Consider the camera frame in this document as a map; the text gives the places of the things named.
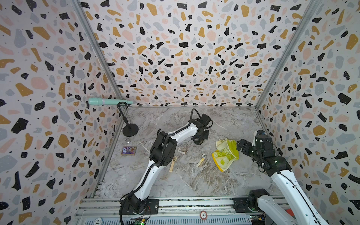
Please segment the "yellow green white cloth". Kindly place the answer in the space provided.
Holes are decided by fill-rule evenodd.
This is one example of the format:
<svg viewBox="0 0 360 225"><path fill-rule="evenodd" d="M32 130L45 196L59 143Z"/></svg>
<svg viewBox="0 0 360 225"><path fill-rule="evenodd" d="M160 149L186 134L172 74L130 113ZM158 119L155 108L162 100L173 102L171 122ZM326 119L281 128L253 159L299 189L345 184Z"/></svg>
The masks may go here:
<svg viewBox="0 0 360 225"><path fill-rule="evenodd" d="M225 172L234 161L239 159L236 141L230 139L216 141L216 151L212 153L212 158L219 171Z"/></svg>

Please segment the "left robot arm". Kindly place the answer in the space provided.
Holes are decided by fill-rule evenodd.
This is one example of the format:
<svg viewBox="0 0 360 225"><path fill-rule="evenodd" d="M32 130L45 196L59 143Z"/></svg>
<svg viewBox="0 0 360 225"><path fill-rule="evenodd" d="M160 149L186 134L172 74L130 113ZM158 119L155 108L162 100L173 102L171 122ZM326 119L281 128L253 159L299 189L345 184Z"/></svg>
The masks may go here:
<svg viewBox="0 0 360 225"><path fill-rule="evenodd" d="M173 161L177 145L189 138L196 145L201 145L208 139L212 125L213 121L208 115L201 115L196 109L192 109L190 119L184 127L170 133L159 130L150 149L148 166L139 184L120 200L119 216L122 217L126 212L142 214L149 209L148 199L153 184L160 172Z"/></svg>

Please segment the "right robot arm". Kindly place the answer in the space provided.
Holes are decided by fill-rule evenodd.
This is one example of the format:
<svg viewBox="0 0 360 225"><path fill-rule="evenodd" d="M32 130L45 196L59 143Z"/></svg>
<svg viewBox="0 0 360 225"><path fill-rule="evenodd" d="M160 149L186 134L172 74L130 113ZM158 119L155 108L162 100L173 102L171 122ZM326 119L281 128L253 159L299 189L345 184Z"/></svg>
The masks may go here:
<svg viewBox="0 0 360 225"><path fill-rule="evenodd" d="M251 157L258 168L275 182L294 215L291 216L278 205L265 189L249 192L247 207L251 211L264 212L276 225L327 224L300 187L287 160L275 149L271 136L263 130L258 130L252 142L241 139L236 144L237 151Z"/></svg>

